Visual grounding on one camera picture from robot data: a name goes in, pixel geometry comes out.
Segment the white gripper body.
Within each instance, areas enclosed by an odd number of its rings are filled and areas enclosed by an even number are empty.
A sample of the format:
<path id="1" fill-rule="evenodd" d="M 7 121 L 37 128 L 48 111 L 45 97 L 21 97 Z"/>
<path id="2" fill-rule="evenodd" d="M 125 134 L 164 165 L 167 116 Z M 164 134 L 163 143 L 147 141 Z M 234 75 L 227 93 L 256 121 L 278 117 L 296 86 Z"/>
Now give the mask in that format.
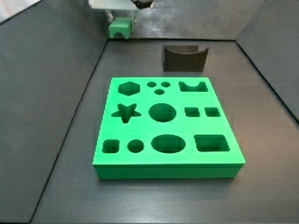
<path id="1" fill-rule="evenodd" d="M 92 9 L 99 10 L 131 11 L 136 9 L 136 6 L 131 0 L 88 0 L 88 5 Z"/>

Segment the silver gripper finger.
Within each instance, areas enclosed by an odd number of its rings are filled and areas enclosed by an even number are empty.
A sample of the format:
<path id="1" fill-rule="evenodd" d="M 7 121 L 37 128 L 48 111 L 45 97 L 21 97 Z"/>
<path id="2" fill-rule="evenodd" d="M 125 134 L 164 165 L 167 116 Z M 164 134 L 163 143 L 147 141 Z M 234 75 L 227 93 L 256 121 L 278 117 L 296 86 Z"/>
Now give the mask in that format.
<path id="1" fill-rule="evenodd" d="M 132 13 L 133 13 L 132 22 L 135 24 L 137 22 L 137 18 L 136 18 L 136 16 L 137 16 L 137 10 L 133 10 Z"/>
<path id="2" fill-rule="evenodd" d="M 112 15 L 111 10 L 105 10 L 105 14 L 107 14 L 107 21 L 112 22 L 115 20 L 115 16 Z"/>

